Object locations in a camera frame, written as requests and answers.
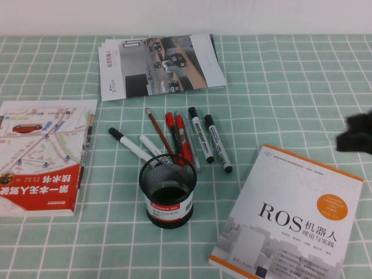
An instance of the red marker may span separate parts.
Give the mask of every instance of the red marker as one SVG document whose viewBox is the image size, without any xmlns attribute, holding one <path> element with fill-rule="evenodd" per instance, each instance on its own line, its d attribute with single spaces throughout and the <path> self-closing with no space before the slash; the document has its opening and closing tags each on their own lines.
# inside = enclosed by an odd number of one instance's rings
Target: red marker
<svg viewBox="0 0 372 279">
<path fill-rule="evenodd" d="M 186 141 L 185 125 L 184 125 L 184 122 L 182 120 L 182 116 L 178 112 L 176 112 L 176 126 L 177 126 L 178 132 L 180 134 L 180 138 L 181 138 L 182 153 L 183 153 L 185 159 L 192 163 L 192 152 L 191 152 L 191 147 L 190 147 L 189 143 Z"/>
</svg>

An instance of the whiteboard marker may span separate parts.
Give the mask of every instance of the whiteboard marker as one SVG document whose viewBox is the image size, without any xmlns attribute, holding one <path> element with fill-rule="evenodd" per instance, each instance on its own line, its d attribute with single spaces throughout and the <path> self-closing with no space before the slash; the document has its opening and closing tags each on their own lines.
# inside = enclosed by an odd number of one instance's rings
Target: whiteboard marker
<svg viewBox="0 0 372 279">
<path fill-rule="evenodd" d="M 148 137 L 146 137 L 146 135 L 140 135 L 139 137 L 139 140 L 147 147 L 147 149 L 150 150 L 150 152 L 154 155 L 154 156 L 157 156 L 157 155 L 161 155 L 163 154 L 163 152 L 161 152 L 155 144 L 153 144 L 153 142 L 151 140 L 149 140 Z"/>
<path fill-rule="evenodd" d="M 196 108 L 194 106 L 190 107 L 188 109 L 188 113 L 190 114 L 192 123 L 194 124 L 194 128 L 196 132 L 198 133 L 198 138 L 199 138 L 200 144 L 202 145 L 204 156 L 207 159 L 208 163 L 213 163 L 214 157 L 212 154 L 212 150 L 209 146 L 209 143 L 206 140 L 205 133 L 203 131 L 202 125 L 200 123 L 200 119 L 198 117 L 198 113 L 196 112 Z"/>
<path fill-rule="evenodd" d="M 232 165 L 230 163 L 230 160 L 227 157 L 225 147 L 223 147 L 223 144 L 221 142 L 220 136 L 219 136 L 219 134 L 217 132 L 217 128 L 214 125 L 214 121 L 213 121 L 212 115 L 206 115 L 204 117 L 204 120 L 205 120 L 205 124 L 207 125 L 207 128 L 209 130 L 209 134 L 212 137 L 212 140 L 214 142 L 214 145 L 216 146 L 216 149 L 217 149 L 217 151 L 219 153 L 220 159 L 221 159 L 222 164 L 223 164 L 223 168 L 225 169 L 225 171 L 227 173 L 232 172 L 233 171 L 233 167 L 232 167 Z"/>
<path fill-rule="evenodd" d="M 147 162 L 152 159 L 152 156 L 148 155 L 145 151 L 143 151 L 138 145 L 133 143 L 130 139 L 128 139 L 125 135 L 121 132 L 117 131 L 115 128 L 111 127 L 109 129 L 110 135 L 112 135 L 115 139 L 117 139 L 120 143 L 122 143 L 126 148 L 128 148 L 131 152 L 136 154 L 140 159 Z"/>
</svg>

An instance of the white wall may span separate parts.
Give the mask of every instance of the white wall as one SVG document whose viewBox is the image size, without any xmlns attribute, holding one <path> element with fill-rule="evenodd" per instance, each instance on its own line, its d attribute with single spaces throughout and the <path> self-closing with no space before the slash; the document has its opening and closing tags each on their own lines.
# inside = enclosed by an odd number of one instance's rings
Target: white wall
<svg viewBox="0 0 372 279">
<path fill-rule="evenodd" d="M 169 35 L 202 32 L 372 33 L 372 1 L 0 1 L 0 35 Z"/>
</svg>

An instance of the black marker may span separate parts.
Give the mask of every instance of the black marker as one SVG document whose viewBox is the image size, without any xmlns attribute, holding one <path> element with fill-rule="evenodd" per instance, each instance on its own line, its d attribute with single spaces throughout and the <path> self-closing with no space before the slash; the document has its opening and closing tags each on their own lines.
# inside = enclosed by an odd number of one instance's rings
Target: black marker
<svg viewBox="0 0 372 279">
<path fill-rule="evenodd" d="M 212 150 L 210 149 L 210 146 L 205 138 L 205 133 L 200 123 L 198 113 L 196 112 L 196 108 L 192 106 L 191 108 L 188 109 L 188 113 L 190 114 L 192 123 L 194 124 L 194 128 L 196 132 L 198 133 L 198 138 L 199 138 L 200 144 L 202 145 L 204 156 L 207 159 L 208 163 L 213 163 L 214 157 L 212 154 Z"/>
<path fill-rule="evenodd" d="M 223 167 L 227 173 L 230 173 L 233 171 L 233 167 L 230 163 L 230 160 L 227 157 L 226 150 L 223 147 L 223 144 L 221 142 L 220 136 L 217 132 L 217 128 L 214 125 L 212 115 L 206 115 L 204 117 L 205 124 L 208 127 L 209 134 L 213 139 L 214 145 L 216 146 L 216 149 L 219 153 L 220 159 L 222 161 Z"/>
</svg>

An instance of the red car illustration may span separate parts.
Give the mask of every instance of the red car illustration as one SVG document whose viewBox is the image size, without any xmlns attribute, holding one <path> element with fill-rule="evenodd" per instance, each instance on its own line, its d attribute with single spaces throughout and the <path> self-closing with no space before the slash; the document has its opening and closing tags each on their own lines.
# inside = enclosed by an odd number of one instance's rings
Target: red car illustration
<svg viewBox="0 0 372 279">
<path fill-rule="evenodd" d="M 42 124 L 20 124 L 13 127 L 13 132 L 25 134 L 41 129 Z"/>
</svg>

